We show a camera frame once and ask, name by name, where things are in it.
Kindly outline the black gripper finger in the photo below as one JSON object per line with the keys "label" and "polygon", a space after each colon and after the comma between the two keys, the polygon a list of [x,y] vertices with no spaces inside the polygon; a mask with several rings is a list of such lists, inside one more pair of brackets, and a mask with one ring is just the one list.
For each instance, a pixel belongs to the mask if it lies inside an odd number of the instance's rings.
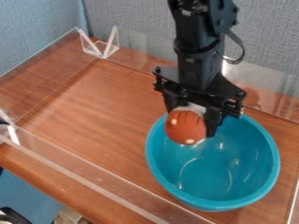
{"label": "black gripper finger", "polygon": [[205,114],[204,114],[204,122],[207,126],[207,137],[215,136],[217,127],[221,124],[221,120],[223,120],[221,109],[208,105],[205,107]]}
{"label": "black gripper finger", "polygon": [[163,93],[163,102],[167,112],[171,112],[177,107],[177,97]]}

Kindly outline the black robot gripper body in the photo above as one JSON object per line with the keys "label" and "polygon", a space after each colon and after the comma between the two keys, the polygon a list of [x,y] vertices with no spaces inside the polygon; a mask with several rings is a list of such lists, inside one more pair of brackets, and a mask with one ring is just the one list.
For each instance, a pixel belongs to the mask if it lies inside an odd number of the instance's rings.
{"label": "black robot gripper body", "polygon": [[176,67],[156,66],[152,74],[155,76],[153,89],[161,94],[176,96],[177,107],[187,102],[204,108],[211,105],[220,108],[225,116],[241,117],[247,92],[229,82],[221,73],[216,75],[204,90],[179,82]]}

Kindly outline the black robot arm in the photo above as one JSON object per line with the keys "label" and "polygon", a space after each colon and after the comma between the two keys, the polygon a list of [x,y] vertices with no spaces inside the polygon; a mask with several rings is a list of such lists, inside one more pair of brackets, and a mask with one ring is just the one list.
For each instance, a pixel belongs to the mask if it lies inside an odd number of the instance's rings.
{"label": "black robot arm", "polygon": [[167,0],[175,22],[172,48],[177,66],[153,69],[153,89],[163,94],[168,110],[195,104],[205,108],[207,136],[213,137],[227,116],[241,117],[247,92],[227,80],[224,63],[241,59],[224,57],[224,39],[239,45],[231,31],[237,24],[239,7],[233,0]]}

